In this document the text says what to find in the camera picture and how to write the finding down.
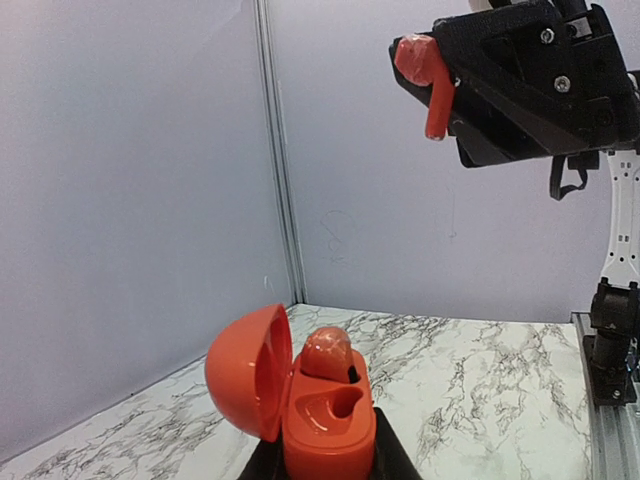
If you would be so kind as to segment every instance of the white wall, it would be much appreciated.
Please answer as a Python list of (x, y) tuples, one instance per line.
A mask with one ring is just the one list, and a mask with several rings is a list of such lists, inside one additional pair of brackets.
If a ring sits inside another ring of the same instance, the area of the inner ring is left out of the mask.
[(255, 42), (248, 0), (0, 6), (0, 461), (290, 301)]
[[(630, 68), (640, 4), (603, 1)], [(465, 170), (394, 81), (392, 39), (466, 0), (271, 2), (302, 255), (314, 303), (563, 322), (588, 309), (606, 254), (605, 169), (548, 196), (550, 161)]]

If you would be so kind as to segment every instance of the black bracket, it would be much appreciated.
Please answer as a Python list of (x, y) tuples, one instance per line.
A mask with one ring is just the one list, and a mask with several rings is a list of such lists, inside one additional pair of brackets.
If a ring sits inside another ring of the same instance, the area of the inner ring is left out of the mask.
[(603, 278), (591, 304), (591, 327), (596, 335), (586, 335), (583, 346), (589, 381), (596, 405), (624, 406), (637, 400), (627, 363), (631, 339), (640, 327), (638, 284), (612, 287)]
[[(636, 89), (605, 11), (584, 0), (491, 3), (499, 8), (440, 19), (424, 32), (457, 85), (449, 134), (462, 164), (565, 157), (585, 184), (598, 152), (628, 150), (640, 138)], [(428, 107), (433, 89), (393, 63), (400, 40), (390, 47), (396, 81)], [(553, 192), (567, 189), (557, 182)]]

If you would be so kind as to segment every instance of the open lid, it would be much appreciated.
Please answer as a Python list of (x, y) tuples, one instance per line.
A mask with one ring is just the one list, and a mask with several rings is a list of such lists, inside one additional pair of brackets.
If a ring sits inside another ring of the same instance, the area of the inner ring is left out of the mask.
[(242, 317), (209, 349), (205, 377), (213, 402), (240, 430), (275, 442), (292, 360), (291, 330), (282, 305)]

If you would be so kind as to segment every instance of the earbud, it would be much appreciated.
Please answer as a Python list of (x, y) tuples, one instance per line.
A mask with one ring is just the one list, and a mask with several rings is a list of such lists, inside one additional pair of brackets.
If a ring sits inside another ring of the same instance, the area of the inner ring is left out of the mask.
[(456, 88), (451, 83), (436, 39), (427, 35), (404, 37), (398, 43), (394, 63), (404, 78), (414, 85), (433, 85), (425, 133), (431, 140), (442, 140), (447, 134)]
[(323, 327), (309, 335), (300, 354), (300, 370), (307, 376), (356, 383), (351, 340), (337, 327)]

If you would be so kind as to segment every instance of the marble table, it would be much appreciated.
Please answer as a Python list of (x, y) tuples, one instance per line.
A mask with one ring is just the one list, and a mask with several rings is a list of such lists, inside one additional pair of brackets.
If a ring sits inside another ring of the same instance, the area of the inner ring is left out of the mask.
[[(317, 327), (349, 332), (425, 480), (591, 478), (573, 325), (289, 312), (296, 352)], [(203, 360), (187, 366), (0, 466), (0, 478), (236, 479), (257, 440), (215, 410), (203, 371)]]

